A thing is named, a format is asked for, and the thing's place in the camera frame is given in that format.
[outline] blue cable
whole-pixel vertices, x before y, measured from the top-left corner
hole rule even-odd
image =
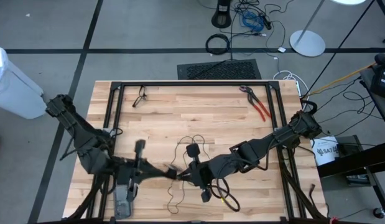
[[[261,16],[255,15],[255,13],[250,11],[245,11],[239,14],[239,23],[242,27],[247,27],[255,32],[261,32],[264,28],[264,20]]]

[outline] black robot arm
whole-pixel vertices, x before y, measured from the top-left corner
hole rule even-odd
[[[113,175],[121,172],[122,177],[126,175],[135,178],[137,184],[152,177],[174,179],[177,174],[177,171],[173,169],[169,169],[167,172],[161,171],[141,157],[145,147],[144,140],[136,143],[135,159],[113,156],[111,152],[113,152],[114,138],[111,137],[110,132],[92,127],[76,112],[72,99],[68,95],[57,95],[50,100],[47,103],[46,112],[57,118],[73,139],[75,149],[70,152],[65,151],[64,156],[76,152],[81,165],[88,174]]]
[[[211,199],[213,193],[212,180],[224,179],[227,175],[234,174],[236,172],[246,173],[253,168],[259,168],[267,170],[268,168],[268,153],[269,150],[276,146],[294,148],[300,144],[299,137],[304,136],[306,138],[314,138],[321,133],[321,127],[314,120],[312,113],[298,111],[291,119],[287,126],[275,130],[273,133],[262,139],[252,139],[250,141],[241,142],[230,148],[230,154],[218,155],[209,161],[200,162],[199,147],[197,144],[191,144],[187,146],[188,155],[193,158],[193,161],[189,164],[188,169],[180,173],[178,180],[184,180],[193,183],[195,186],[202,189],[202,200],[208,202]],[[260,160],[267,156],[267,162],[265,167],[259,166]],[[289,171],[284,172],[282,175],[288,175]],[[227,190],[216,188],[219,191],[221,198],[231,196]],[[301,197],[305,197],[304,193],[300,189],[294,189]],[[309,211],[317,217],[323,218],[323,216],[312,208],[311,205]],[[230,207],[234,211],[239,211],[238,208]]]

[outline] black metal frame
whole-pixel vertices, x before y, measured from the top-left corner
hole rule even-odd
[[[276,93],[276,98],[277,98],[277,103],[281,115],[281,121],[282,125],[287,124],[287,120],[285,117],[285,109],[284,105],[282,102],[282,95],[280,91],[280,86],[278,81],[166,81],[166,82],[112,82],[111,84],[111,89],[108,97],[108,104],[106,108],[106,113],[105,113],[105,118],[104,118],[104,124],[103,128],[108,128],[109,126],[109,121],[111,118],[111,111],[113,107],[113,100],[114,100],[114,93],[116,90],[119,90],[119,96],[118,96],[118,102],[116,103],[116,111],[115,111],[115,118],[114,118],[114,124],[113,128],[116,129],[119,125],[119,118],[121,114],[121,107],[122,107],[122,102],[123,102],[123,95],[124,95],[124,89],[127,86],[240,86],[240,85],[250,85],[250,86],[264,86],[266,88],[266,93],[267,93],[267,100],[268,100],[268,105],[269,105],[269,110],[270,113],[272,114],[272,126],[274,129],[276,129],[277,126],[277,121],[276,121],[276,116],[275,116],[275,108],[272,100],[272,93],[271,89],[274,89]],[[278,158],[279,158],[279,164],[281,165],[284,163],[284,160],[282,159],[282,147],[277,148],[277,153],[278,153]],[[297,168],[295,165],[294,157],[292,156],[292,150],[287,149],[287,153],[290,158],[290,169],[292,171],[292,176],[294,180],[299,184],[299,177],[297,175]],[[282,178],[282,186],[284,190],[284,197],[285,197],[285,203],[286,203],[286,209],[287,209],[287,214],[289,218],[294,218],[294,211],[293,211],[293,204],[292,204],[292,199],[290,197],[290,189],[289,189],[289,184],[288,181],[285,179],[283,175],[281,175]],[[96,182],[96,176],[93,178],[93,183],[92,186]],[[109,176],[106,178],[103,186],[103,192],[107,192],[109,187]],[[106,206],[106,199],[107,195],[103,194],[101,196],[100,200],[100,209],[98,213],[98,218],[104,218],[104,211],[105,211],[105,206]],[[302,203],[302,201],[298,198],[297,203],[299,206],[299,212],[300,212],[300,217],[301,218],[306,218],[306,213],[305,213],[305,207]],[[92,201],[87,209],[86,213],[86,218],[92,218],[93,216],[93,210],[94,210],[94,204],[95,201]],[[259,223],[279,223],[279,222],[259,222]]]
[[[367,174],[385,212],[385,193],[378,178],[374,175],[376,172],[385,171],[385,143],[364,151],[358,138],[354,137],[360,152],[318,166],[319,176],[323,178],[337,174]]]

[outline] white bucket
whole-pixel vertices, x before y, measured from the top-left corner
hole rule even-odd
[[[15,65],[0,48],[0,108],[26,119],[45,114],[43,90]]]

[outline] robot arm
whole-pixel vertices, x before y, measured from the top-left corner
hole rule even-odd
[[[276,146],[285,146],[289,148],[297,147],[300,144],[299,137],[314,138],[321,133],[321,127],[314,120],[312,112],[298,111],[287,126],[277,129],[272,134],[262,139],[252,139],[241,142],[230,148],[230,154],[216,156],[209,161],[199,161],[199,147],[197,144],[187,146],[187,153],[193,159],[188,169],[177,175],[175,167],[169,167],[167,172],[155,168],[146,159],[141,157],[142,150],[145,147],[145,140],[136,142],[134,159],[120,158],[111,155],[113,152],[114,139],[110,133],[100,129],[93,128],[79,114],[77,114],[72,99],[67,95],[58,95],[47,103],[46,112],[52,117],[57,118],[64,128],[70,133],[74,140],[75,150],[77,152],[83,168],[88,174],[100,175],[98,183],[93,186],[90,194],[81,204],[78,210],[70,218],[80,218],[87,208],[89,201],[95,198],[95,194],[102,184],[102,174],[114,175],[116,186],[125,190],[126,199],[120,203],[128,203],[124,214],[131,215],[131,202],[137,195],[137,186],[145,179],[154,177],[165,177],[168,179],[185,180],[193,183],[202,189],[202,200],[208,202],[212,195],[212,180],[224,179],[227,175],[236,172],[246,173],[257,167],[266,170],[267,167],[259,166],[260,160],[268,155],[270,149]],[[289,171],[281,167],[281,173],[290,182],[293,179],[289,176]],[[304,193],[290,183],[299,197],[307,198]],[[219,187],[221,197],[231,196],[225,190]],[[306,205],[313,217],[323,216],[314,208]]]

